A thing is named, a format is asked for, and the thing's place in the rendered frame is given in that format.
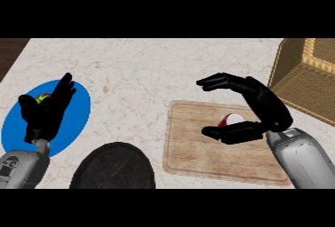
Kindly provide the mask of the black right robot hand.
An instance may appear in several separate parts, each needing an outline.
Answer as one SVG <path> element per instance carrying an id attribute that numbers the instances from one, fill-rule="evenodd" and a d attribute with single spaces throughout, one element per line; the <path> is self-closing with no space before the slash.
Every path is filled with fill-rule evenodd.
<path id="1" fill-rule="evenodd" d="M 218 73 L 201 79 L 197 84 L 204 91 L 231 89 L 238 92 L 260 119 L 260 122 L 244 121 L 223 127 L 207 126 L 203 128 L 203 134 L 207 137 L 234 145 L 263 139 L 263 134 L 269 130 L 282 132 L 291 127 L 294 118 L 288 108 L 272 90 L 254 77 L 244 78 L 229 73 Z"/>

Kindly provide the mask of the black round pan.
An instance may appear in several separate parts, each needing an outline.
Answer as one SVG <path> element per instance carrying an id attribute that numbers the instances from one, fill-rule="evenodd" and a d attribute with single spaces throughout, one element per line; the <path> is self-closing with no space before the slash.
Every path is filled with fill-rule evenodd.
<path id="1" fill-rule="evenodd" d="M 156 189 L 156 171 L 142 150 L 114 142 L 99 147 L 76 170 L 71 189 Z"/>

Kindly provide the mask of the brown wicker basket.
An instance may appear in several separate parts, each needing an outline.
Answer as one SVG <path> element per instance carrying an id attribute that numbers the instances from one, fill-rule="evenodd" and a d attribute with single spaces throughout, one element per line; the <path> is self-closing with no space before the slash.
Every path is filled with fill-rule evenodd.
<path id="1" fill-rule="evenodd" d="M 269 88 L 284 103 L 335 126 L 335 38 L 285 38 Z"/>

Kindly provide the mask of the wooden cutting board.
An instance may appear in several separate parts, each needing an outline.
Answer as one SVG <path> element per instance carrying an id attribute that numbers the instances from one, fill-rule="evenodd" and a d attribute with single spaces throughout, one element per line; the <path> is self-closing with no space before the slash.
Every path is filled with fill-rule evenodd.
<path id="1" fill-rule="evenodd" d="M 257 115 L 247 106 L 175 100 L 167 110 L 164 170 L 170 174 L 288 186 L 291 180 L 265 139 L 226 145 L 203 134 L 229 114 L 247 121 Z"/>

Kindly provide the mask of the red can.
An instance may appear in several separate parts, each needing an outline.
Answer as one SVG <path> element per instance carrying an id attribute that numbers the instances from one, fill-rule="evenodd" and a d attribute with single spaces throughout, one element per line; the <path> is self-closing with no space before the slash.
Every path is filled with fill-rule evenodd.
<path id="1" fill-rule="evenodd" d="M 237 114 L 237 113 L 231 113 L 231 114 L 225 117 L 225 119 L 221 121 L 218 127 L 219 127 L 219 128 L 223 128 L 225 126 L 232 125 L 232 124 L 235 124 L 235 123 L 241 123 L 243 121 L 244 121 L 243 116 L 241 116 L 240 114 Z"/>

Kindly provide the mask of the red and green fruit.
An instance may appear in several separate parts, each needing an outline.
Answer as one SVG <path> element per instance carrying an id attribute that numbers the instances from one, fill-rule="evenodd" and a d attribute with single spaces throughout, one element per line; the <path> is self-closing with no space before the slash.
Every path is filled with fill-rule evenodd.
<path id="1" fill-rule="evenodd" d="M 43 99 L 49 98 L 51 96 L 52 96 L 52 94 L 49 94 L 49 93 L 40 94 L 40 95 L 36 97 L 38 104 L 40 104 L 40 102 L 43 101 Z"/>

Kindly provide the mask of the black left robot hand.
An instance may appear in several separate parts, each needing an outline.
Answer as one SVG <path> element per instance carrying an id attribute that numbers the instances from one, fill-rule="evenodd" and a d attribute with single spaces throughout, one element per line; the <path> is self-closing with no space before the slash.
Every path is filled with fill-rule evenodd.
<path id="1" fill-rule="evenodd" d="M 33 144 L 39 139 L 52 141 L 57 137 L 66 109 L 76 94 L 73 75 L 67 73 L 58 82 L 52 95 L 38 103 L 32 95 L 21 95 L 18 103 L 26 120 L 27 135 L 24 141 Z"/>

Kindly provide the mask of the blue oval plate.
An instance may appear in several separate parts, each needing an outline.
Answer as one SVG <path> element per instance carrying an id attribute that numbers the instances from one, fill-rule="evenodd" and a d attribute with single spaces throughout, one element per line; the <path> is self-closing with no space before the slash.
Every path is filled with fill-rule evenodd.
<path id="1" fill-rule="evenodd" d="M 51 156 L 55 156 L 76 141 L 89 120 L 91 96 L 86 87 L 76 82 L 76 94 L 64 112 L 64 120 L 58 135 L 51 142 Z M 12 150 L 36 151 L 36 146 L 24 141 L 27 122 L 21 117 L 20 103 L 15 103 L 7 114 L 2 127 L 2 148 L 7 153 Z"/>

